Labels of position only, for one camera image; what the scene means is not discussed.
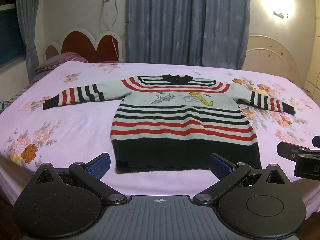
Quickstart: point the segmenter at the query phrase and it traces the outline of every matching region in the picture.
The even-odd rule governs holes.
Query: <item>curtain tieback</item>
[[[26,46],[26,50],[32,50],[35,47],[36,47],[36,45],[33,42],[32,44],[29,44],[28,46]]]

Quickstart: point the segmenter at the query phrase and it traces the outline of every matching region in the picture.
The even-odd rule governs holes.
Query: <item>glowing light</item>
[[[261,0],[262,6],[266,10],[266,12],[270,15],[270,17],[275,17],[279,21],[286,20],[281,19],[275,15],[273,15],[274,11],[282,12],[283,14],[288,14],[288,17],[292,17],[294,14],[294,1],[293,0]]]

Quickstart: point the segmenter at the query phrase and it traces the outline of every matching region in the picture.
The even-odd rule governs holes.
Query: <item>headboard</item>
[[[78,53],[91,63],[116,61],[118,60],[117,54],[119,55],[119,61],[123,61],[121,39],[115,33],[112,33],[111,36],[110,32],[102,33],[95,40],[85,29],[72,29],[65,35],[60,45],[55,42],[49,43],[45,50],[44,59],[46,60],[65,52]]]
[[[293,56],[279,41],[267,36],[249,36],[242,70],[284,77],[300,86],[298,67]]]

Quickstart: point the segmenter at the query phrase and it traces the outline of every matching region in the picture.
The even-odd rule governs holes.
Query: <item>sweater sleeve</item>
[[[63,90],[53,98],[44,101],[43,110],[55,107],[72,105],[79,102],[99,102],[121,98],[131,94],[122,80],[109,81],[83,87],[74,87]]]
[[[228,96],[232,97],[235,101],[239,99],[249,103],[251,106],[258,108],[271,110],[275,112],[286,112],[288,114],[295,115],[295,110],[293,106],[290,106],[281,100],[266,96],[254,91],[250,91],[244,86],[234,83],[230,84],[228,91],[226,92]]]

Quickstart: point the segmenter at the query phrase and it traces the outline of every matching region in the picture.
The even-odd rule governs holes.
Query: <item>tied curtain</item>
[[[32,80],[34,70],[39,66],[35,45],[38,5],[39,0],[16,0],[20,33],[26,46],[26,63],[29,81]]]
[[[128,61],[241,69],[250,0],[128,0]]]

